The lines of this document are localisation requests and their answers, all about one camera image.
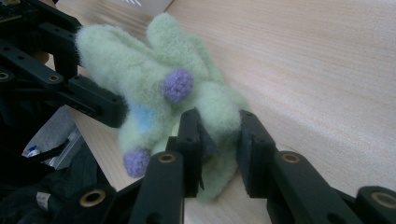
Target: white tag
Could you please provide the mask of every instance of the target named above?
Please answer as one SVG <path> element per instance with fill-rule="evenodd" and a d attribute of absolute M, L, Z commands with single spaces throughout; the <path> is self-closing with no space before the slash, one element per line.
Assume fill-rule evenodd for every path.
<path fill-rule="evenodd" d="M 50 194 L 48 193 L 43 193 L 43 192 L 38 192 L 37 195 L 35 196 L 37 199 L 37 204 L 40 208 L 48 211 L 49 210 L 49 198 Z"/>

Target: wooden table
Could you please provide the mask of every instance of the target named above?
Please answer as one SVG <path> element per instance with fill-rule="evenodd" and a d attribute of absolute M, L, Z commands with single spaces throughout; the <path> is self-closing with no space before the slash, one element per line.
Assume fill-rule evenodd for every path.
<path fill-rule="evenodd" d="M 141 39 L 151 20 L 104 0 L 57 6 Z M 205 41 L 279 149 L 303 154 L 350 195 L 367 185 L 396 190 L 395 2 L 174 0 L 167 12 Z M 118 131 L 73 115 L 110 183 L 132 183 Z M 237 174 L 215 204 L 188 200 L 185 223 L 270 223 L 265 203 L 249 199 Z"/>

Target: plush toy head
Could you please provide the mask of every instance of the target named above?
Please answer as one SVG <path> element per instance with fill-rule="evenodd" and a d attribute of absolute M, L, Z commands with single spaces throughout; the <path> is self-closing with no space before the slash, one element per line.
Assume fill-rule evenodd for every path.
<path fill-rule="evenodd" d="M 156 17 L 147 37 L 149 46 L 118 27 L 92 25 L 78 32 L 77 46 L 92 80 L 129 106 L 119 144 L 130 176 L 144 175 L 150 155 L 165 150 L 181 113 L 198 109 L 217 145 L 204 161 L 205 190 L 198 194 L 211 201 L 235 171 L 239 110 L 248 105 L 224 83 L 202 41 L 185 34 L 174 18 Z"/>

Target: purple pom-pom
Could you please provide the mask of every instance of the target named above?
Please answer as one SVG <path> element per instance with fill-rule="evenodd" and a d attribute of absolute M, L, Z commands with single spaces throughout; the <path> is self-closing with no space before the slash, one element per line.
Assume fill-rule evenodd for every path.
<path fill-rule="evenodd" d="M 142 177 L 149 165 L 149 152 L 141 148 L 129 151 L 124 154 L 123 163 L 129 176 Z"/>
<path fill-rule="evenodd" d="M 184 68 L 177 68 L 166 76 L 163 82 L 163 96 L 174 103 L 179 103 L 189 95 L 193 82 L 189 71 Z"/>

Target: black fabric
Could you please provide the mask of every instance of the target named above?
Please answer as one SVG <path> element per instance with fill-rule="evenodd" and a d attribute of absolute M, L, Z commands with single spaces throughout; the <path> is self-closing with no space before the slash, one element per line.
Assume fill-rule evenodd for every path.
<path fill-rule="evenodd" d="M 0 202 L 0 223 L 50 223 L 74 194 L 90 185 L 106 181 L 100 173 L 100 168 L 88 146 L 83 144 L 68 168 L 55 171 L 39 183 L 19 189 L 4 198 Z M 50 194 L 48 211 L 38 206 L 38 192 Z"/>

